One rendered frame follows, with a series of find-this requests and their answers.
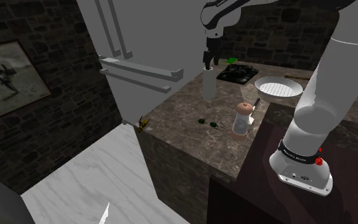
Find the black stove top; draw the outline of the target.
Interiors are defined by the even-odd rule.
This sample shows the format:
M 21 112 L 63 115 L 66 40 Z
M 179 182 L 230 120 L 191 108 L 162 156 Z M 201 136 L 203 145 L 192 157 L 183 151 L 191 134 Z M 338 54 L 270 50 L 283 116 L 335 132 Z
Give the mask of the black stove top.
M 245 85 L 259 71 L 252 66 L 230 64 L 217 76 L 218 80 Z

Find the dark maroon robot stand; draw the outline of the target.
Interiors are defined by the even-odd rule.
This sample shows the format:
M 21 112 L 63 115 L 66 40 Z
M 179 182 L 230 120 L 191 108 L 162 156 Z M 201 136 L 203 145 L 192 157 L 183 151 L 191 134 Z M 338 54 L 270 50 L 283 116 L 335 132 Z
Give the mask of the dark maroon robot stand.
M 210 177 L 207 224 L 358 224 L 358 123 L 341 121 L 322 145 L 333 176 L 323 197 L 283 183 L 270 167 L 293 113 L 271 103 L 236 181 Z

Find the white ridged pan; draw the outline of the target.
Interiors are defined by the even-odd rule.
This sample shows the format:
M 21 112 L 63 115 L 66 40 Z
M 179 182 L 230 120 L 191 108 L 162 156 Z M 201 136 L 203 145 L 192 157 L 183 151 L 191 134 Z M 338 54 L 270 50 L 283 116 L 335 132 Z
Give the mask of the white ridged pan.
M 254 86 L 259 97 L 266 102 L 292 99 L 303 93 L 299 83 L 276 76 L 262 77 L 254 82 Z

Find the yellow black insect figure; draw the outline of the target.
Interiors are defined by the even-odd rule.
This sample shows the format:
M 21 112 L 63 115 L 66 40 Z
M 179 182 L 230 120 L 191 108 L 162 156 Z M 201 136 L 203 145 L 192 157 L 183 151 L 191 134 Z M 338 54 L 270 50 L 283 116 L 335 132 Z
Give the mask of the yellow black insect figure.
M 151 121 L 151 119 L 145 119 L 142 120 L 142 117 L 140 117 L 139 121 L 135 124 L 137 127 L 136 132 L 142 132 L 143 130 L 152 130 L 151 127 L 148 127 L 148 123 Z

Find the grey refrigerator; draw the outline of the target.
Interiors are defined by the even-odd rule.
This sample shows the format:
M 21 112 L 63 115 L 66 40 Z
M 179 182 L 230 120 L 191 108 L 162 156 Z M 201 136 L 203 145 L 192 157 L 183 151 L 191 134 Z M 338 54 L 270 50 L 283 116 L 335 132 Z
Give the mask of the grey refrigerator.
M 125 122 L 138 122 L 203 71 L 207 0 L 76 1 Z

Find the white paper towel roll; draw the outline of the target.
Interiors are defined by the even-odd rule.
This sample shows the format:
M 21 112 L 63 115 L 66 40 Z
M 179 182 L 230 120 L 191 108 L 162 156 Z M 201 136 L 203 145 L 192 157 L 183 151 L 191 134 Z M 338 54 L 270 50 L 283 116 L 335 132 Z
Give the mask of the white paper towel roll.
M 213 67 L 203 69 L 203 99 L 206 101 L 215 98 L 216 93 L 216 72 Z

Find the clear pepper grinder brown cap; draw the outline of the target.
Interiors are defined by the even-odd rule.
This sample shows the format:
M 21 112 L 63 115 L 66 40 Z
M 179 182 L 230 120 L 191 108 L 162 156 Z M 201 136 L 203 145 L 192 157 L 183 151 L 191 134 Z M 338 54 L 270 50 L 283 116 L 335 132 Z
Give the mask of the clear pepper grinder brown cap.
M 249 118 L 253 108 L 251 104 L 241 102 L 236 106 L 235 111 L 236 117 L 233 122 L 231 136 L 236 141 L 243 141 L 247 137 Z

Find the framed grey wall picture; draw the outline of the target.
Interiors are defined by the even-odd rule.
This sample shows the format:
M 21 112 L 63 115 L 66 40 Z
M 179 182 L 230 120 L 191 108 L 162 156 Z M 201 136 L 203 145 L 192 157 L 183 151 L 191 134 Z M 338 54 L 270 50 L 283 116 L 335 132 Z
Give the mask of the framed grey wall picture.
M 21 42 L 0 42 L 0 117 L 51 94 Z

